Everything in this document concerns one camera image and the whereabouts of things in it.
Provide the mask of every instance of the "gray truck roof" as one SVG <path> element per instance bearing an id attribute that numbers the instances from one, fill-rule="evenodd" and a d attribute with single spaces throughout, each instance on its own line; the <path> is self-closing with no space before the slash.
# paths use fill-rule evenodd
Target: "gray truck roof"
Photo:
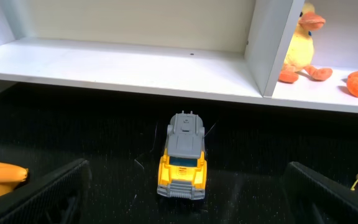
<path id="1" fill-rule="evenodd" d="M 167 129 L 168 155 L 198 159 L 204 149 L 203 120 L 191 112 L 176 114 Z"/>

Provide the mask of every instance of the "black table surface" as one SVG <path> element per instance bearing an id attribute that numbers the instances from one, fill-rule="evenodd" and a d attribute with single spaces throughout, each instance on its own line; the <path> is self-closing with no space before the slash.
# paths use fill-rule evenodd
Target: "black table surface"
<path id="1" fill-rule="evenodd" d="M 207 132 L 204 202 L 156 195 L 166 128 L 182 110 Z M 82 223 L 293 223 L 286 165 L 350 187 L 358 114 L 26 83 L 0 94 L 0 162 L 32 181 L 81 157 L 93 175 Z"/>

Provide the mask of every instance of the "yellow truck cab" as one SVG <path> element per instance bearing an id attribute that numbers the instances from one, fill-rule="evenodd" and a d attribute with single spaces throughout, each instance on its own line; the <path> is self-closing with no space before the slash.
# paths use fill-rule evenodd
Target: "yellow truck cab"
<path id="1" fill-rule="evenodd" d="M 205 198 L 206 171 L 203 120 L 191 112 L 176 114 L 158 169 L 157 193 L 164 197 Z"/>

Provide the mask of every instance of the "duck beak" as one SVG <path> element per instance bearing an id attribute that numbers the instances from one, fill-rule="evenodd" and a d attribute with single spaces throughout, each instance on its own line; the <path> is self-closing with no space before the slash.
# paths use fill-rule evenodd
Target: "duck beak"
<path id="1" fill-rule="evenodd" d="M 305 30 L 318 30 L 323 27 L 326 20 L 314 12 L 308 12 L 299 20 L 299 25 Z"/>

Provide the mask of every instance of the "duck head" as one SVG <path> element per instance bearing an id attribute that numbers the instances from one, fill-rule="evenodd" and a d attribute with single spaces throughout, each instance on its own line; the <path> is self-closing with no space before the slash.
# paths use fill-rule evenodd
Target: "duck head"
<path id="1" fill-rule="evenodd" d="M 314 31 L 322 28 L 326 20 L 314 13 L 314 6 L 306 2 L 299 16 L 298 27 L 300 26 L 306 31 Z"/>

